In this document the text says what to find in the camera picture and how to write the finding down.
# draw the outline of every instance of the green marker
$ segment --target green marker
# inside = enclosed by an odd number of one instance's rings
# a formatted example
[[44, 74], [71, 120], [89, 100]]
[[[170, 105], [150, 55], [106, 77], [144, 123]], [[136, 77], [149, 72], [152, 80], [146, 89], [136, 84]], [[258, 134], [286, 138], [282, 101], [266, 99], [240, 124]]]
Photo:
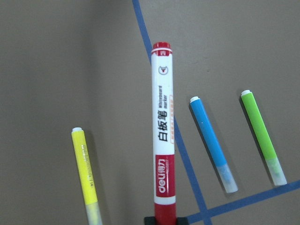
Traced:
[[259, 146], [261, 147], [262, 154], [266, 160], [274, 184], [276, 186], [287, 184], [285, 175], [282, 171], [267, 128], [257, 107], [253, 93], [249, 90], [245, 90], [241, 94], [241, 99], [246, 108], [248, 117], [252, 124]]

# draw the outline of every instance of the marker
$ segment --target marker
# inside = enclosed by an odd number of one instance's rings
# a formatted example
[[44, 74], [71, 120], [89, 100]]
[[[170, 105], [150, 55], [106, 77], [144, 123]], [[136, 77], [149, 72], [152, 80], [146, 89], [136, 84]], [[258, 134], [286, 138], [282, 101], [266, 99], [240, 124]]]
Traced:
[[156, 225], [176, 224], [172, 50], [158, 42], [151, 51], [154, 211]]
[[287, 184], [253, 93], [250, 90], [245, 90], [241, 94], [241, 99], [244, 103], [259, 146], [261, 147], [262, 154], [266, 160], [274, 185], [280, 186]]
[[211, 157], [215, 163], [221, 181], [227, 193], [233, 193], [238, 190], [233, 175], [229, 169], [228, 163], [222, 152], [217, 136], [212, 128], [208, 115], [206, 114], [201, 99], [197, 96], [191, 98], [190, 105], [201, 129]]
[[102, 225], [84, 131], [80, 127], [75, 127], [71, 135], [89, 225]]

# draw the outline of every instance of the red marker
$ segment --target red marker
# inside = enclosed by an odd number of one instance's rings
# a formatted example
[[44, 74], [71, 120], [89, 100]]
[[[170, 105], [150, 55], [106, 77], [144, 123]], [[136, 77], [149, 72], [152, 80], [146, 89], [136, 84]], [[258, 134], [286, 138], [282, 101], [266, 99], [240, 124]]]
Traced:
[[157, 42], [151, 51], [154, 205], [156, 225], [176, 224], [172, 50]]

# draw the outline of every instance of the gray floor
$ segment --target gray floor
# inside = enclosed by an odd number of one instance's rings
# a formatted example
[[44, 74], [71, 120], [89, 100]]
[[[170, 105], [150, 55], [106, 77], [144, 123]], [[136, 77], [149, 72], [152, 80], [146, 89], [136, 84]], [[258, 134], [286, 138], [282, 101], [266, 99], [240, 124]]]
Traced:
[[[175, 116], [207, 208], [274, 188], [240, 93], [251, 89], [289, 183], [300, 180], [300, 2], [140, 1], [173, 49]], [[104, 224], [152, 216], [151, 67], [131, 1], [0, 3], [0, 224], [87, 224], [70, 136], [86, 131]], [[199, 96], [239, 186], [227, 195], [188, 107]], [[176, 151], [177, 214], [198, 213]], [[294, 225], [300, 190], [212, 218]]]

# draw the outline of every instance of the yellow marker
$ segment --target yellow marker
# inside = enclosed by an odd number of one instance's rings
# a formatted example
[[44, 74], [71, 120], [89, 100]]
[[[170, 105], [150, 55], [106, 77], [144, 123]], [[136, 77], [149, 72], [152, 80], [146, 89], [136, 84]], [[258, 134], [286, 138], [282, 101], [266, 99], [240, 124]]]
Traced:
[[102, 225], [88, 148], [80, 127], [73, 128], [72, 140], [89, 225]]

